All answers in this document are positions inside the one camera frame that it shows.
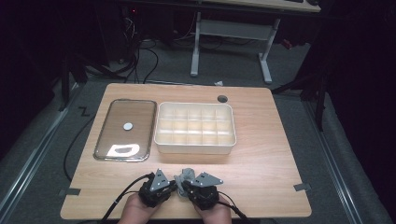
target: desk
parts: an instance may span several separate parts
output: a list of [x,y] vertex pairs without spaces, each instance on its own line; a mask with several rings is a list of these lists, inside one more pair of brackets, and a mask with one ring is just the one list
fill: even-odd
[[[144,162],[96,161],[92,153],[113,100],[129,98],[162,102],[218,103],[228,97],[233,108],[236,145],[229,155],[162,154],[154,142]],[[110,84],[99,106],[86,146],[61,211],[65,219],[99,219],[135,179],[161,168],[169,180],[183,168],[207,172],[224,181],[228,194],[248,217],[308,217],[311,214],[272,93],[264,88]],[[143,181],[132,190],[139,190]],[[127,197],[110,218],[120,218]],[[198,218],[192,204],[174,192],[153,218]]]
[[[229,5],[240,5],[248,7],[269,7],[281,10],[299,10],[303,12],[320,12],[320,7],[311,6],[306,1],[302,3],[294,3],[290,1],[282,0],[200,0],[199,3],[203,2],[215,2]],[[257,24],[246,24],[239,22],[228,22],[228,21],[212,21],[212,20],[201,20],[201,12],[197,12],[197,19],[195,25],[195,43],[194,50],[192,52],[191,61],[191,76],[198,76],[199,67],[199,55],[200,55],[200,35],[219,35],[237,38],[246,38],[254,40],[265,40],[266,44],[259,53],[259,61],[262,67],[262,75],[265,83],[271,84],[272,78],[268,68],[267,57],[270,48],[274,42],[276,31],[280,19],[276,19],[273,25],[257,25]]]

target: tray lid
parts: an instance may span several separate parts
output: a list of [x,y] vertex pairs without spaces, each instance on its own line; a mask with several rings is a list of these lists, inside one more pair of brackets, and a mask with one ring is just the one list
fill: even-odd
[[144,161],[149,157],[157,104],[119,99],[110,104],[93,156],[106,161]]

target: wooden table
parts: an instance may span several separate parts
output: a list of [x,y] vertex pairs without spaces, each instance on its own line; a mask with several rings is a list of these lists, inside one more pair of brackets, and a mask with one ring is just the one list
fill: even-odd
[[[113,100],[129,98],[162,102],[218,103],[225,95],[233,109],[236,145],[229,155],[162,154],[153,142],[149,158],[127,163],[97,161],[93,156],[106,112]],[[271,92],[265,88],[110,84],[92,125],[61,211],[65,219],[99,219],[117,196],[141,175],[161,168],[169,180],[184,168],[207,172],[224,181],[227,193],[248,217],[308,217],[311,208],[303,190]],[[139,190],[143,181],[132,187]],[[119,218],[126,196],[110,218]],[[175,192],[153,218],[198,218],[192,204]]]

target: white plastic tray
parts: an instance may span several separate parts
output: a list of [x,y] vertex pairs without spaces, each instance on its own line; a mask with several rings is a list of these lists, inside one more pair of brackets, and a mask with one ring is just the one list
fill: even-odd
[[226,104],[162,103],[154,142],[162,153],[229,154],[236,144]]

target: metal bracket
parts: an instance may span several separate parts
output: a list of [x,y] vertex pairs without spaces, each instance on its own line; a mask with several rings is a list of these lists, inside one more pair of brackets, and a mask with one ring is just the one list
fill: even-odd
[[217,177],[210,175],[208,173],[202,172],[198,175],[194,180],[191,181],[191,184],[195,187],[204,188],[214,185],[220,185],[223,181],[218,179]]
[[152,181],[152,184],[151,184],[149,190],[152,192],[157,189],[163,189],[169,185],[170,185],[170,182],[166,178],[166,176],[163,174],[163,171],[161,169],[158,169],[157,172],[155,173],[155,177]]

